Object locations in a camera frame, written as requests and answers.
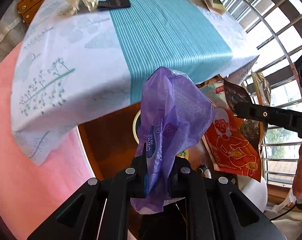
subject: plastic bag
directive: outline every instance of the plastic bag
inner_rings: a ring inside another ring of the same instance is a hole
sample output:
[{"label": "plastic bag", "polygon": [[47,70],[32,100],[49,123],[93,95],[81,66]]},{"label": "plastic bag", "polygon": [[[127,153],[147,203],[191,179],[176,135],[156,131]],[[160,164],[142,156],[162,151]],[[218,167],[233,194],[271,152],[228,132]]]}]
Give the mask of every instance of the plastic bag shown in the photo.
[{"label": "plastic bag", "polygon": [[171,199],[167,182],[175,155],[199,142],[213,116],[210,101],[183,75],[160,67],[144,83],[136,156],[147,143],[148,195],[131,199],[135,210],[143,214],[163,211],[164,201]]}]

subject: pink surface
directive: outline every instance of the pink surface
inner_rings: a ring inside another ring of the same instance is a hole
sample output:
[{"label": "pink surface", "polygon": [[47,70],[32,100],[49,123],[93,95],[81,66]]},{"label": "pink surface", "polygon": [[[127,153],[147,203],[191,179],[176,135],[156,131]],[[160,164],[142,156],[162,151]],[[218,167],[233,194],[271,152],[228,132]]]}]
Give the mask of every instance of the pink surface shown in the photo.
[{"label": "pink surface", "polygon": [[27,239],[86,180],[94,177],[74,129],[35,166],[10,130],[10,95],[19,44],[0,64],[0,215],[17,240]]}]

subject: black card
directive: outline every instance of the black card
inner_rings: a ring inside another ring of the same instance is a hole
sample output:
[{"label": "black card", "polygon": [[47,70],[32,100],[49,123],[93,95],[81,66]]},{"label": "black card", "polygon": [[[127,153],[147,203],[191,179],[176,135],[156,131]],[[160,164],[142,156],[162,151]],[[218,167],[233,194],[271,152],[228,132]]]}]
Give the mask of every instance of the black card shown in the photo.
[{"label": "black card", "polygon": [[98,9],[118,9],[118,8],[127,8],[130,7],[129,0],[108,0],[108,1],[99,1],[97,8]]}]

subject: blue object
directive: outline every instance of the blue object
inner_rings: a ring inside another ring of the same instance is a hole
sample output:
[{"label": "blue object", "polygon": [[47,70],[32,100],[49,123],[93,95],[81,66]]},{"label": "blue object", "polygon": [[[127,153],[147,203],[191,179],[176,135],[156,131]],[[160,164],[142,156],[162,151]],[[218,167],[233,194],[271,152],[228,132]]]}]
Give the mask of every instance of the blue object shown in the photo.
[{"label": "blue object", "polygon": [[219,74],[232,58],[224,39],[189,0],[130,0],[111,10],[131,75],[131,104],[160,66],[186,73],[194,83]]}]

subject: table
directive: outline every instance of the table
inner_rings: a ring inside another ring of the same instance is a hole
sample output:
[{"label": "table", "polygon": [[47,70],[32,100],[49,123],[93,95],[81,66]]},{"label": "table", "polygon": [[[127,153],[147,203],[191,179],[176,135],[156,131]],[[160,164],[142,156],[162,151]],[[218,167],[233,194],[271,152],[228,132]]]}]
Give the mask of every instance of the table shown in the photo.
[{"label": "table", "polygon": [[45,0],[35,15],[14,73],[11,129],[36,165],[76,125],[138,102],[160,66],[200,83],[246,72],[258,56],[234,19],[202,0],[130,2],[69,16],[66,0]]}]

